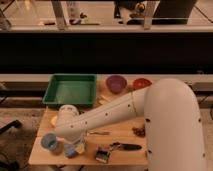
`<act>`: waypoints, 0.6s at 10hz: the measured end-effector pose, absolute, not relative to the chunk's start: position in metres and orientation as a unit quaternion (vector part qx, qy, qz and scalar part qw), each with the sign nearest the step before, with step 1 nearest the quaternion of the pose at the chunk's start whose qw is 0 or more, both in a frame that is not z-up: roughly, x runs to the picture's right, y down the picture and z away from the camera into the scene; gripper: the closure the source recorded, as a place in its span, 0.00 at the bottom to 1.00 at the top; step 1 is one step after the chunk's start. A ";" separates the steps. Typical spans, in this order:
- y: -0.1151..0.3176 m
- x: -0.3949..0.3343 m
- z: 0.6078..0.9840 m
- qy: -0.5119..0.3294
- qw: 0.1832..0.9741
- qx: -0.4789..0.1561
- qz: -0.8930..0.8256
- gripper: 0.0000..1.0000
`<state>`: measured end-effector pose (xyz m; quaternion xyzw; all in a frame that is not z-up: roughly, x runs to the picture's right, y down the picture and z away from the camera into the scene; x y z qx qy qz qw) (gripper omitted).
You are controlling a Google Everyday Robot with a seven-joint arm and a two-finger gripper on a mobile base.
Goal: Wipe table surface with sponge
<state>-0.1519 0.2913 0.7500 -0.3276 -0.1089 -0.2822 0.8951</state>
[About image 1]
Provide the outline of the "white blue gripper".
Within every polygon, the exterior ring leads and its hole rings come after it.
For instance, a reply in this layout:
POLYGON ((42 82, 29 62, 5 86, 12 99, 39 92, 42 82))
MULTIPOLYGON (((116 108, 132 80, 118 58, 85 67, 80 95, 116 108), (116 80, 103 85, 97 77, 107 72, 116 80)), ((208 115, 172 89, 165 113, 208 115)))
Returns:
POLYGON ((51 154, 63 154, 67 158, 75 158, 81 155, 75 150, 76 146, 80 143, 84 143, 84 141, 78 139, 74 143, 71 143, 64 138, 57 137, 54 133, 45 134, 40 141, 41 146, 51 154))

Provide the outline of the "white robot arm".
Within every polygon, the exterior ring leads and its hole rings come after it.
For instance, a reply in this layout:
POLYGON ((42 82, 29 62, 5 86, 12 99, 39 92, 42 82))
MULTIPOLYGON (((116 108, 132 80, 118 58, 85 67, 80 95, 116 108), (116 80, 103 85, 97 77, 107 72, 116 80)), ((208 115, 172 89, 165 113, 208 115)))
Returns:
POLYGON ((207 171, 202 119, 192 89, 178 79, 161 79, 83 114, 60 108, 55 130, 41 139, 53 151, 63 138, 75 155, 86 132, 135 117, 145 119, 149 171, 207 171))

